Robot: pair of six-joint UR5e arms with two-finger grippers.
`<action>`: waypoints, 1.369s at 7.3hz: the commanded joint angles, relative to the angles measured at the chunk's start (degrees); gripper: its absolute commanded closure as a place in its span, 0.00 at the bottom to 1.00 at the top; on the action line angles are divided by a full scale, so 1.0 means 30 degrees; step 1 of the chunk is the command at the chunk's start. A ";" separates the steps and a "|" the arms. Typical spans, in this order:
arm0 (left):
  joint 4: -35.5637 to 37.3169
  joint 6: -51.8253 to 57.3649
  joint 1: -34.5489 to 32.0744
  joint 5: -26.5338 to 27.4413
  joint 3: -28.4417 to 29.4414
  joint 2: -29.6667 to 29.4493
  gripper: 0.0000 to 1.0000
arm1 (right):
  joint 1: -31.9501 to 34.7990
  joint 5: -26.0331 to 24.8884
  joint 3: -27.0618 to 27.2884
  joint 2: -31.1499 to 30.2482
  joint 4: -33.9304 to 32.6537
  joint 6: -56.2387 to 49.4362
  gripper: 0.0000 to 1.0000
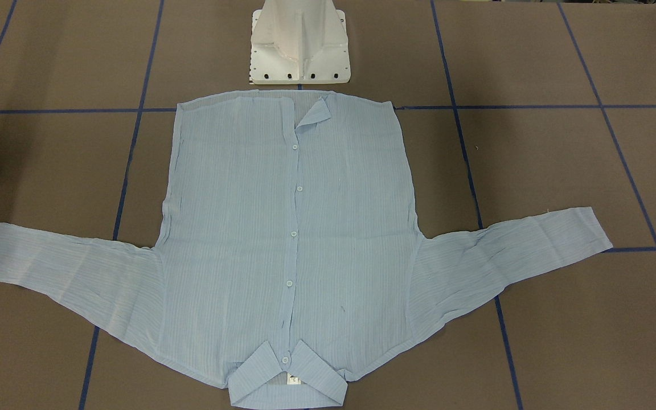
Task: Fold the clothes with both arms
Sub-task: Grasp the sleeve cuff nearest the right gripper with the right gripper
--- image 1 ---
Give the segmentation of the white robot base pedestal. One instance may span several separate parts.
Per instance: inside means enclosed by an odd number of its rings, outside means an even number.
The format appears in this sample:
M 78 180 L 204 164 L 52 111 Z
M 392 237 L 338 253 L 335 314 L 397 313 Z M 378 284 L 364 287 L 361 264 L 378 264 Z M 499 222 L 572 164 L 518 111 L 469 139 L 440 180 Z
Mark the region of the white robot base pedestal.
M 346 14 L 333 1 L 266 1 L 252 13 L 253 85 L 335 85 L 351 80 Z

